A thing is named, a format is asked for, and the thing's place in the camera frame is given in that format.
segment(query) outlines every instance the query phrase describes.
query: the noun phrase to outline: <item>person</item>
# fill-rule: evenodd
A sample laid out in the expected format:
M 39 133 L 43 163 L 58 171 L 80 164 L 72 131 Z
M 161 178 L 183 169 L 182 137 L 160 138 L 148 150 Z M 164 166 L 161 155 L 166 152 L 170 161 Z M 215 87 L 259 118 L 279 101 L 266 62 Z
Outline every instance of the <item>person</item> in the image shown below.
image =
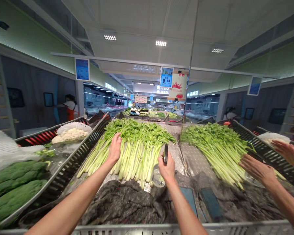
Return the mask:
M 122 142 L 120 135 L 121 133 L 116 133 L 112 138 L 108 157 L 99 169 L 28 230 L 26 235 L 73 233 L 78 221 L 94 199 L 104 179 L 120 158 Z M 159 157 L 158 161 L 160 173 L 173 200 L 181 233 L 184 235 L 208 235 L 185 199 L 174 177 L 175 162 L 171 153 L 168 153 L 167 164 L 163 163 L 162 157 Z
M 273 145 L 294 166 L 294 146 L 281 141 L 273 141 Z M 274 169 L 248 154 L 241 158 L 239 165 L 268 190 L 280 211 L 294 227 L 294 197 L 277 180 Z
M 236 110 L 235 107 L 230 107 L 229 110 L 223 116 L 223 120 L 231 119 L 231 118 L 236 117 L 237 115 L 234 113 L 235 110 Z
M 67 108 L 67 115 L 68 115 L 68 121 L 72 121 L 76 118 L 79 117 L 79 112 L 78 112 L 78 105 L 77 102 L 75 101 L 75 97 L 73 95 L 66 95 L 66 102 L 63 104 L 58 104 L 56 107 L 61 108 L 61 107 L 66 107 Z

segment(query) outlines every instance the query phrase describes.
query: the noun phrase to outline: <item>orange apron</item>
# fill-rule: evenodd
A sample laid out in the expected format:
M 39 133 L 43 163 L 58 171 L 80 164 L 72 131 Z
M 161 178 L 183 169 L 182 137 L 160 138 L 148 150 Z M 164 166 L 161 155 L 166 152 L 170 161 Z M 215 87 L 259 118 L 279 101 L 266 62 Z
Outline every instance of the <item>orange apron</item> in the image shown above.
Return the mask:
M 74 109 L 71 110 L 71 109 L 67 108 L 68 121 L 72 121 L 72 120 L 75 119 L 75 118 L 74 118 L 74 113 L 78 113 L 78 116 L 79 116 L 79 112 L 74 111 Z

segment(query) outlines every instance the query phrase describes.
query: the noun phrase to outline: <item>green wall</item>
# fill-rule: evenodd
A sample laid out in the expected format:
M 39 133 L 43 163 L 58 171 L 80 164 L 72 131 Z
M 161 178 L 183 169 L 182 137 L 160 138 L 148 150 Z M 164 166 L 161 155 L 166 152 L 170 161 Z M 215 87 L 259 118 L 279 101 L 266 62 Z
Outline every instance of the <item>green wall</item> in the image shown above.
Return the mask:
M 70 54 L 71 48 L 8 0 L 0 0 L 0 20 L 10 26 L 7 31 L 0 28 L 0 44 L 75 74 L 73 58 L 50 55 L 50 52 Z M 107 82 L 117 92 L 124 93 L 122 86 L 92 64 L 90 80 L 100 86 Z
M 267 53 L 245 64 L 235 67 L 232 70 L 280 76 L 281 78 L 293 77 L 294 42 L 272 51 L 271 55 Z M 215 82 L 200 82 L 190 86 L 188 92 L 199 90 L 199 94 L 208 94 L 212 92 L 248 86 L 250 79 L 250 76 L 222 74 Z M 263 82 L 271 80 L 272 79 L 263 79 Z

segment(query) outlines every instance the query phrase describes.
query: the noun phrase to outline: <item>fluorescent light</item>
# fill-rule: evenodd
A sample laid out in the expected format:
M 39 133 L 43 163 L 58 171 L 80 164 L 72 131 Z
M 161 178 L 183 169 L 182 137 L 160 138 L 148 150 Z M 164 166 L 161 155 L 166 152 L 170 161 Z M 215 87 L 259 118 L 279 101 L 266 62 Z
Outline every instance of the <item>fluorescent light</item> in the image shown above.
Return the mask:
M 112 40 L 112 41 L 116 41 L 117 40 L 116 37 L 113 36 L 113 35 L 104 35 L 104 37 L 105 37 L 106 40 Z
M 222 53 L 223 51 L 224 51 L 224 49 L 214 48 L 211 52 L 214 52 L 214 53 Z
M 165 41 L 156 41 L 156 46 L 167 46 L 167 42 L 165 42 Z

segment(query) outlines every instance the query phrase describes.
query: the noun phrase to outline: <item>blue sign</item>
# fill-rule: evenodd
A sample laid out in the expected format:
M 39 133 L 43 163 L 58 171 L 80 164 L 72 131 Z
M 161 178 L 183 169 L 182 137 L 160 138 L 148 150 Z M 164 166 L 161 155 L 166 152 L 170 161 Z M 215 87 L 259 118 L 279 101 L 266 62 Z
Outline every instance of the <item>blue sign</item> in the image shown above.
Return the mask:
M 89 60 L 75 58 L 76 80 L 89 81 Z
M 172 75 L 173 75 L 173 68 L 161 67 L 160 86 L 172 87 Z

